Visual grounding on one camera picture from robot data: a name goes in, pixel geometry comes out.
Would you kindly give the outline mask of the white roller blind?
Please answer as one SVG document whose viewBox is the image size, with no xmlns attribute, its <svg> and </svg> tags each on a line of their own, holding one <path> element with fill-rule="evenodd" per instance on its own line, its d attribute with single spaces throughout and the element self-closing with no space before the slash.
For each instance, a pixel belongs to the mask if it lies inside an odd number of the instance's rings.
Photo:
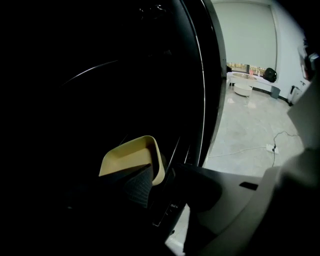
<svg viewBox="0 0 320 256">
<path fill-rule="evenodd" d="M 218 2 L 217 14 L 226 61 L 260 68 L 276 68 L 277 37 L 271 7 L 249 2 Z"/>
</svg>

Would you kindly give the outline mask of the black bag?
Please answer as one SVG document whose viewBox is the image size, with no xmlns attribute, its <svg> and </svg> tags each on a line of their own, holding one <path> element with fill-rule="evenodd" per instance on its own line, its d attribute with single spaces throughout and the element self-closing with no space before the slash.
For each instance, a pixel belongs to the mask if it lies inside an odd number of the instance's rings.
<svg viewBox="0 0 320 256">
<path fill-rule="evenodd" d="M 264 71 L 262 77 L 263 77 L 264 80 L 266 80 L 266 81 L 268 81 L 270 83 L 274 83 L 277 80 L 277 72 L 274 69 L 268 67 Z"/>
</svg>

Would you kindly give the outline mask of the black mini fridge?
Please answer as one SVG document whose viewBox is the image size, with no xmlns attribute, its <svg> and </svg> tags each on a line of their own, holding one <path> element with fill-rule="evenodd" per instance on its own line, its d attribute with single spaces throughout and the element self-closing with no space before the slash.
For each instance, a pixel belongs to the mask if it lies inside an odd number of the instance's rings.
<svg viewBox="0 0 320 256">
<path fill-rule="evenodd" d="M 142 136 L 165 170 L 151 256 L 176 256 L 174 165 L 204 164 L 225 56 L 212 0 L 0 0 L 0 256 L 72 256 L 66 191 Z"/>
</svg>

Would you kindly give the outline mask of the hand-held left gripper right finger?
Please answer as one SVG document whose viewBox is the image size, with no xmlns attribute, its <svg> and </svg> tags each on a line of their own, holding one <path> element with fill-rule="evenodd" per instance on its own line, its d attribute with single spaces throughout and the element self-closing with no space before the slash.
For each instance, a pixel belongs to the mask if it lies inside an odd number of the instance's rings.
<svg viewBox="0 0 320 256">
<path fill-rule="evenodd" d="M 241 213 L 261 178 L 176 163 L 176 194 L 190 208 L 184 253 L 196 253 Z"/>
</svg>

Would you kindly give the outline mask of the white bench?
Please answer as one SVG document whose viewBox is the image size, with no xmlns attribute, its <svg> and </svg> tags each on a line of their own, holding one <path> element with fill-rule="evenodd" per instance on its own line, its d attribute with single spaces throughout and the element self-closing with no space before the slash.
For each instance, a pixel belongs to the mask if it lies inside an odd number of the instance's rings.
<svg viewBox="0 0 320 256">
<path fill-rule="evenodd" d="M 271 82 L 263 79 L 262 76 L 255 76 L 255 75 L 253 75 L 253 76 L 257 78 L 257 81 L 251 81 L 251 82 L 250 81 L 247 81 L 247 82 L 241 81 L 241 82 L 236 82 L 236 83 L 246 84 L 248 86 L 251 86 L 252 88 L 264 90 L 264 91 L 267 91 L 267 92 L 271 92 L 272 86 L 275 86 L 275 87 L 280 89 L 280 87 L 278 86 L 277 82 L 271 83 Z M 233 83 L 231 81 L 231 79 L 228 76 L 228 74 L 227 74 L 227 79 L 229 80 L 230 83 L 235 84 L 235 83 Z"/>
</svg>

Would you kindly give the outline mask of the yellow item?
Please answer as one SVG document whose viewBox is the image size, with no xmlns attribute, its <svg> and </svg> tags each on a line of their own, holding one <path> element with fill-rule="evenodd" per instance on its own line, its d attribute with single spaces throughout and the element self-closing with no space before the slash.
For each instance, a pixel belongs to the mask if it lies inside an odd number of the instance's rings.
<svg viewBox="0 0 320 256">
<path fill-rule="evenodd" d="M 165 178 L 165 168 L 157 141 L 154 137 L 145 135 L 107 152 L 102 160 L 99 176 L 148 164 L 153 168 L 152 185 L 157 186 Z"/>
</svg>

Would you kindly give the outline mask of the white round bowl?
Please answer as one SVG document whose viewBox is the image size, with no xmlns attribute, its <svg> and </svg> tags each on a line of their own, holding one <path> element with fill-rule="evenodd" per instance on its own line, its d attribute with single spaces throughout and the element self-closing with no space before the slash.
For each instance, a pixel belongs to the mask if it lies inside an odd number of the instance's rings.
<svg viewBox="0 0 320 256">
<path fill-rule="evenodd" d="M 233 90 L 236 94 L 249 98 L 252 94 L 253 88 L 247 84 L 235 83 Z"/>
</svg>

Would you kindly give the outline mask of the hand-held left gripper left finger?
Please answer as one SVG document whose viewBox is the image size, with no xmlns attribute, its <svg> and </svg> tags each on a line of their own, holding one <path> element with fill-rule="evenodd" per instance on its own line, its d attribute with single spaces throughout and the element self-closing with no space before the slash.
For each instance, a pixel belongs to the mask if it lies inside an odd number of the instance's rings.
<svg viewBox="0 0 320 256">
<path fill-rule="evenodd" d="M 153 166 L 142 164 L 73 182 L 65 192 L 71 256 L 152 256 L 149 198 Z"/>
</svg>

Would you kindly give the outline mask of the glass-top round side table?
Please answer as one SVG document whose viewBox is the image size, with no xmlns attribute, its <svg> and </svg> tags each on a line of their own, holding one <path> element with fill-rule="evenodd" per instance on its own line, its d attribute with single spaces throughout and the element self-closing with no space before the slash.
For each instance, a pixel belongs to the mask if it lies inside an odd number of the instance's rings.
<svg viewBox="0 0 320 256">
<path fill-rule="evenodd" d="M 240 83 L 241 81 L 250 81 L 255 82 L 257 81 L 257 78 L 253 75 L 249 75 L 246 73 L 240 73 L 240 72 L 228 72 L 228 76 L 230 77 L 230 80 L 232 83 Z"/>
</svg>

